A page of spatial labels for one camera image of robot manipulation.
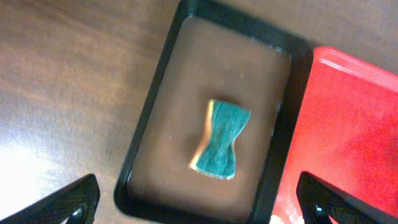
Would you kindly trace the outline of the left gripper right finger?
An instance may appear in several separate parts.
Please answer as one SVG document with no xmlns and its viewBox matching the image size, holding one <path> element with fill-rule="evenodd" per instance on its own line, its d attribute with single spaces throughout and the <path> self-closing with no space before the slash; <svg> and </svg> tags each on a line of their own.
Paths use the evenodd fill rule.
<svg viewBox="0 0 398 224">
<path fill-rule="evenodd" d="M 300 174 L 296 195 L 305 223 L 397 223 L 397 218 L 309 173 Z"/>
</svg>

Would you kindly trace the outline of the green yellow sponge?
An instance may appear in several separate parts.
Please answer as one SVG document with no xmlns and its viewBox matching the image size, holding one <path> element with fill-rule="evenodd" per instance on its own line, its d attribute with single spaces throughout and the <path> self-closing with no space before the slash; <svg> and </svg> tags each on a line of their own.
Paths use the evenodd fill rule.
<svg viewBox="0 0 398 224">
<path fill-rule="evenodd" d="M 236 173 L 234 143 L 251 118 L 251 112 L 236 104 L 210 100 L 203 136 L 189 168 L 212 178 L 233 179 Z"/>
</svg>

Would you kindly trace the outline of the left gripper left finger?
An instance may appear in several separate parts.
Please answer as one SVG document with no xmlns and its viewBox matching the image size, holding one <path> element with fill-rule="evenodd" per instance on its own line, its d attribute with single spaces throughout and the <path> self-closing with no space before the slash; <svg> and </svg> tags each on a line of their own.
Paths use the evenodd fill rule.
<svg viewBox="0 0 398 224">
<path fill-rule="evenodd" d="M 99 200 L 100 188 L 96 176 L 88 174 L 1 220 L 1 223 L 92 224 Z"/>
</svg>

